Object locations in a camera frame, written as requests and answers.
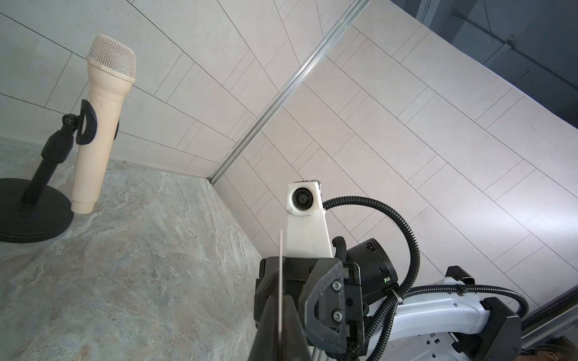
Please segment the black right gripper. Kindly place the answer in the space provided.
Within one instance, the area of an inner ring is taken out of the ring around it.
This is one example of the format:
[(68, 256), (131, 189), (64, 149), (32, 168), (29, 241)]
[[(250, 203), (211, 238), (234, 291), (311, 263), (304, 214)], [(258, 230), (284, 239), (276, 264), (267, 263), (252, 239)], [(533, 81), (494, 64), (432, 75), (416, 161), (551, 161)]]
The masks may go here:
[(337, 258), (261, 260), (254, 294), (253, 356), (328, 356), (364, 347), (361, 267)]

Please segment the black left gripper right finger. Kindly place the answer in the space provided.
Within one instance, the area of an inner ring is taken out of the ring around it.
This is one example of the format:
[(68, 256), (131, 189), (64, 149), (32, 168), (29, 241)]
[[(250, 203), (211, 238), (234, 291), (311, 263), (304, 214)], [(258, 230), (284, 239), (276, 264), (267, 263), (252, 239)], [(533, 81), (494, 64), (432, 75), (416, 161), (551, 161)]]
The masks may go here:
[(281, 311), (281, 360), (312, 359), (300, 316), (291, 296), (283, 296)]

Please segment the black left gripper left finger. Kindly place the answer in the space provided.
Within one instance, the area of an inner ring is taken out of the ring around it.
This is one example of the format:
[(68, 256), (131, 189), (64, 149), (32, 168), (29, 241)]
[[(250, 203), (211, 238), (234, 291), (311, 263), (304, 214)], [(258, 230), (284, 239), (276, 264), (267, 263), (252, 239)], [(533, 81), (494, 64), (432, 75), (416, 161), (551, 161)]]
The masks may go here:
[(258, 323), (248, 361), (275, 361), (279, 358), (278, 299), (270, 297)]

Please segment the gold credit card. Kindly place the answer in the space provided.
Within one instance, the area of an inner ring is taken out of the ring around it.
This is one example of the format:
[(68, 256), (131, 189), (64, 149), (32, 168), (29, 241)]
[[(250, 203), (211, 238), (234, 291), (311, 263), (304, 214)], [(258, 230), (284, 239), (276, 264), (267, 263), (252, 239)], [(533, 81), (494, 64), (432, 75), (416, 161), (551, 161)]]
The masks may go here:
[(278, 235), (278, 349), (281, 352), (281, 342), (282, 342), (282, 331), (283, 331), (283, 263), (284, 263), (284, 239), (283, 239), (283, 229), (280, 230)]

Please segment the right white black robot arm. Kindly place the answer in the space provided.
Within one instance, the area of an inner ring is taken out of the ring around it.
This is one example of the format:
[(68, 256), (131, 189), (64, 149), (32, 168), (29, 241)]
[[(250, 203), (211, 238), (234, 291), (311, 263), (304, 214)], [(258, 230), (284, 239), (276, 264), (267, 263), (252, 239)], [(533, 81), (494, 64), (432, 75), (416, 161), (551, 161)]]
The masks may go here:
[(459, 267), (438, 283), (397, 288), (370, 314), (360, 266), (335, 239), (326, 251), (268, 257), (254, 295), (252, 360), (514, 360), (528, 303), (473, 284)]

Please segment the black round microphone stand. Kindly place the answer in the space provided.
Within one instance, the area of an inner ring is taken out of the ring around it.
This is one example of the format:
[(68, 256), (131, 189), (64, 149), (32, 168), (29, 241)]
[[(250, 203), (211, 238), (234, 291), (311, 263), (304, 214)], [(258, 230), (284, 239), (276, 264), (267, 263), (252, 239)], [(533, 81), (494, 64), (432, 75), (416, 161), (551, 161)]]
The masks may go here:
[(74, 215), (71, 201), (48, 185), (73, 144), (90, 144), (96, 137), (97, 116), (90, 102), (81, 102), (79, 115), (63, 116), (63, 126), (46, 142), (42, 161), (31, 180), (1, 179), (1, 241), (13, 244), (43, 242), (64, 233)]

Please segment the beige microphone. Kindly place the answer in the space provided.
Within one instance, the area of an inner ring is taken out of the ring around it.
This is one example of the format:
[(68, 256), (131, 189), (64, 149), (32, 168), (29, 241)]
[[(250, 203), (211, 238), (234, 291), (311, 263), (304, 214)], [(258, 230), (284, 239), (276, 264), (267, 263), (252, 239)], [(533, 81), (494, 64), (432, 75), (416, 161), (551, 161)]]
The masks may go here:
[(96, 36), (86, 60), (88, 98), (81, 102), (72, 187), (71, 210), (76, 214), (91, 213), (99, 199), (120, 113), (136, 73), (134, 51), (106, 35)]

